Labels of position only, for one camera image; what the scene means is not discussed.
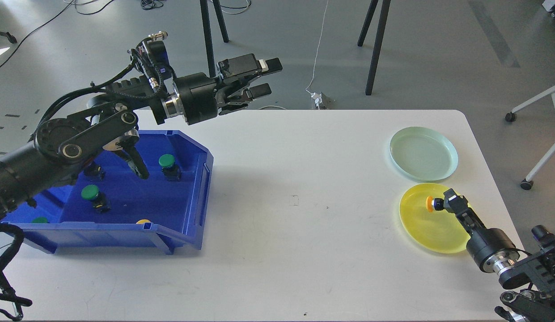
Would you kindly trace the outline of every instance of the chair wheel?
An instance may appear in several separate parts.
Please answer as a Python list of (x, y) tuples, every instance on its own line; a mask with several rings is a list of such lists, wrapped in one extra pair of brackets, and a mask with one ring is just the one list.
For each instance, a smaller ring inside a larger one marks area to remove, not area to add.
[(522, 183), (520, 183), (520, 188), (522, 188), (523, 190), (529, 190), (533, 185), (534, 185), (533, 180), (527, 181), (526, 179), (523, 179)]
[(504, 119), (506, 120), (506, 122), (512, 123), (516, 120), (516, 113), (510, 112), (506, 114), (506, 116), (504, 116)]

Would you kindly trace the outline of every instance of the green bottle cap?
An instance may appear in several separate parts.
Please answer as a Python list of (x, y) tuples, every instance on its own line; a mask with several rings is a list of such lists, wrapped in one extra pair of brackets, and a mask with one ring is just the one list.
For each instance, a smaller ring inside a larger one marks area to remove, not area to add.
[(158, 159), (158, 163), (160, 167), (169, 168), (174, 165), (175, 159), (174, 156), (171, 154), (163, 154), (160, 159)]
[(49, 220), (46, 217), (37, 217), (32, 221), (33, 224), (48, 224)]
[(99, 194), (99, 188), (97, 185), (87, 185), (83, 188), (83, 191), (80, 193), (80, 196), (83, 197), (84, 200), (94, 200), (97, 199)]

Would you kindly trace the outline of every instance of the gray floor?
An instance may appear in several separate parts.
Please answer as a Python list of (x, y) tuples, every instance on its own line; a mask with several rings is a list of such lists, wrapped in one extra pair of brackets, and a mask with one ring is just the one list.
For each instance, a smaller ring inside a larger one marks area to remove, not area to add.
[[(530, 250), (536, 249), (531, 227), (544, 224), (555, 232), (555, 156), (534, 178), (531, 191), (520, 189), (519, 182), (555, 142), (555, 113), (545, 98), (519, 112), (514, 124), (507, 124), (504, 114), (555, 84), (555, 20), (541, 2), (393, 0), (373, 95), (365, 96), (378, 13), (359, 48), (369, 1), (329, 0), (311, 86), (334, 98), (337, 109), (463, 112)], [(105, 3), (79, 10), (93, 12)], [(65, 5), (61, 0), (0, 0), (0, 29), (22, 40)], [(325, 6), (326, 0), (255, 0), (247, 12), (225, 16), (230, 43), (222, 42), (211, 10), (216, 59), (253, 52), (283, 63), (281, 73), (266, 78), (273, 94), (252, 108), (309, 108), (305, 88)], [(120, 71), (128, 64), (126, 49), (158, 30), (170, 34), (166, 45), (179, 76), (207, 72), (197, 1), (169, 0), (163, 8), (143, 11), (138, 1), (118, 0), (93, 16), (80, 16), (70, 7), (31, 35), (0, 69), (0, 153), (25, 143), (59, 96)], [(0, 47), (9, 45), (0, 37)], [(86, 100), (75, 100), (61, 115), (81, 110)]]

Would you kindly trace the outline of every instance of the cable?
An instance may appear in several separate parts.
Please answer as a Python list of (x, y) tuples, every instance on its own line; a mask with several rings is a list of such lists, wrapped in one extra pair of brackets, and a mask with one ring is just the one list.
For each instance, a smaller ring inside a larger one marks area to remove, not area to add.
[(165, 0), (140, 0), (142, 10), (152, 10), (154, 8), (162, 8)]
[(245, 2), (246, 2), (245, 7), (228, 7), (228, 6), (222, 6), (221, 4), (220, 4), (220, 7), (227, 8), (227, 9), (243, 9), (240, 12), (227, 12), (227, 11), (222, 10), (222, 12), (226, 13), (226, 14), (232, 14), (232, 15), (242, 14), (242, 13), (246, 12), (251, 7), (251, 0), (245, 0)]
[(11, 262), (14, 256), (17, 255), (17, 252), (19, 251), (21, 244), (25, 238), (25, 234), (21, 228), (10, 224), (0, 224), (0, 232), (12, 234), (13, 236), (13, 242), (9, 245), (7, 250), (4, 251), (3, 254), (0, 256), (0, 289), (3, 292), (3, 294), (0, 294), (0, 300), (5, 300), (5, 301), (15, 300), (11, 302), (13, 303), (13, 308), (17, 315), (13, 316), (9, 314), (9, 312), (1, 308), (0, 308), (0, 313), (10, 318), (11, 320), (20, 321), (23, 318), (21, 306), (30, 306), (32, 305), (32, 301), (26, 298), (15, 296), (15, 290), (11, 287), (11, 285), (9, 284), (9, 281), (7, 281), (7, 278), (5, 277), (3, 270), (8, 265), (8, 263)]
[(7, 247), (7, 246), (9, 246), (9, 245), (11, 245), (11, 243), (8, 243), (7, 245), (1, 246), (0, 249), (5, 248), (5, 247)]
[(311, 92), (308, 91), (308, 89), (309, 87), (311, 87), (311, 84), (315, 79), (315, 67), (317, 66), (317, 56), (319, 55), (319, 46), (321, 45), (321, 38), (323, 37), (323, 27), (325, 26), (325, 14), (327, 13), (328, 5), (329, 5), (329, 0), (327, 0), (327, 3), (325, 4), (325, 10), (323, 11), (323, 23), (321, 24), (321, 34), (319, 35), (319, 43), (317, 44), (317, 52), (315, 53), (314, 75), (313, 77), (311, 77), (311, 81), (309, 82), (309, 85), (307, 85), (307, 87), (305, 88), (305, 91), (308, 92), (309, 94), (311, 94)]
[(140, 73), (144, 74), (144, 72), (146, 71), (148, 73), (148, 75), (150, 77), (154, 77), (154, 75), (150, 75), (150, 73), (152, 72), (152, 63), (151, 61), (148, 59), (148, 56), (142, 56), (140, 55), (140, 53), (136, 50), (136, 49), (131, 49), (130, 50), (130, 54), (133, 57), (136, 57), (136, 59), (138, 59), (138, 62), (140, 64), (136, 64), (136, 70), (139, 71)]
[(41, 126), (42, 123), (46, 122), (47, 120), (50, 120), (50, 118), (52, 118), (56, 114), (56, 112), (58, 112), (65, 104), (67, 104), (71, 100), (74, 100), (75, 98), (81, 97), (86, 94), (103, 92), (102, 88), (104, 86), (107, 86), (112, 82), (115, 82), (116, 80), (121, 79), (122, 77), (124, 77), (124, 75), (128, 74), (129, 71), (132, 71), (132, 69), (134, 69), (135, 63), (136, 62), (133, 61), (132, 63), (130, 63), (130, 65), (124, 68), (120, 73), (112, 77), (112, 79), (100, 85), (74, 90), (73, 92), (70, 92), (68, 94), (61, 96), (58, 100), (56, 100), (53, 104), (51, 104), (49, 108), (47, 108), (40, 122), (37, 125), (37, 129)]
[(104, 10), (104, 8), (106, 8), (106, 6), (108, 6), (109, 4), (111, 4), (112, 1), (114, 1), (114, 0), (108, 1), (108, 2), (107, 2), (102, 8), (100, 8), (99, 10), (97, 10), (97, 11), (95, 11), (95, 12), (89, 12), (89, 13), (79, 12), (79, 9), (77, 8), (77, 6), (78, 6), (77, 0), (75, 0), (75, 2), (74, 2), (73, 4), (75, 5), (75, 10), (76, 10), (77, 13), (82, 14), (83, 16), (91, 16), (92, 14), (99, 13), (99, 12), (101, 12), (102, 10)]
[(285, 107), (276, 106), (276, 105), (268, 105), (264, 107), (258, 108), (258, 110), (265, 110), (266, 108), (279, 108), (280, 110), (287, 110)]
[(174, 70), (174, 68), (171, 67), (170, 65), (166, 65), (166, 67), (168, 67), (170, 73), (172, 73), (172, 78), (177, 79), (178, 76), (176, 76), (176, 71)]
[(91, 4), (92, 2), (97, 2), (98, 0), (90, 0), (89, 2), (84, 2), (82, 4), (75, 4), (75, 2), (77, 2), (77, 0), (71, 0), (71, 2), (66, 2), (65, 0), (63, 0), (63, 2), (65, 4), (74, 4), (75, 6), (84, 6), (85, 4)]
[(23, 44), (23, 42), (30, 36), (32, 35), (35, 31), (41, 29), (42, 27), (44, 27), (46, 24), (48, 24), (49, 22), (55, 20), (56, 17), (60, 16), (61, 13), (63, 13), (65, 10), (67, 10), (69, 7), (71, 6), (71, 4), (67, 4), (67, 6), (61, 10), (61, 12), (57, 13), (56, 16), (52, 17), (51, 20), (45, 22), (44, 24), (40, 25), (39, 27), (36, 27), (36, 29), (34, 29), (32, 32), (30, 32), (28, 35), (25, 36), (25, 38), (23, 38), (23, 40), (21, 40), (19, 42), (19, 44), (17, 45), (17, 47), (15, 48), (15, 50), (11, 53), (11, 55), (9, 55), (9, 57), (7, 57), (7, 59), (0, 65), (0, 68), (3, 67), (3, 65), (5, 65), (9, 59), (11, 59), (11, 57), (13, 57), (13, 55), (15, 55), (15, 53), (17, 52), (17, 49), (19, 49), (19, 47), (21, 47), (21, 45)]
[(521, 251), (522, 253), (524, 253), (524, 254), (526, 254), (526, 255), (528, 255), (528, 256), (532, 256), (532, 253), (530, 253), (529, 251), (525, 251), (525, 250), (519, 249), (519, 248), (516, 248), (516, 250), (517, 250), (517, 251)]

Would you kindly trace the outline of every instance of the black tripod leg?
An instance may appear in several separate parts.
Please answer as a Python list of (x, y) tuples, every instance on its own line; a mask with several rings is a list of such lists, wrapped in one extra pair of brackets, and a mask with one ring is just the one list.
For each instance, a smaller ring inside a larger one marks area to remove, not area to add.
[(224, 42), (230, 42), (228, 38), (228, 30), (226, 30), (226, 22), (224, 21), (224, 13), (222, 13), (222, 7), (220, 6), (220, 0), (212, 0), (214, 2), (214, 10), (216, 11), (216, 16), (218, 17), (218, 24), (220, 25), (220, 31), (222, 31), (222, 38)]
[(373, 92), (373, 83), (375, 82), (375, 74), (377, 72), (377, 65), (379, 64), (381, 45), (383, 45), (384, 29), (386, 27), (386, 17), (388, 17), (389, 6), (390, 0), (383, 0), (379, 18), (379, 27), (375, 38), (375, 47), (373, 48), (373, 57), (371, 59), (371, 67), (369, 68), (369, 79), (367, 79), (367, 87), (365, 88), (366, 95), (370, 95)]
[(212, 45), (212, 30), (210, 29), (210, 14), (208, 14), (208, 0), (200, 0), (202, 10), (202, 25), (204, 28), (204, 41), (206, 42), (206, 56), (208, 58), (208, 71), (210, 77), (216, 75), (216, 63), (214, 63), (214, 48)]
[(362, 47), (365, 42), (365, 37), (367, 36), (367, 31), (369, 31), (369, 26), (371, 26), (371, 20), (373, 20), (373, 14), (375, 14), (378, 3), (379, 0), (371, 0), (367, 16), (365, 17), (365, 23), (363, 23), (363, 28), (361, 29), (361, 35), (359, 35), (359, 40), (357, 41), (357, 46), (359, 47)]

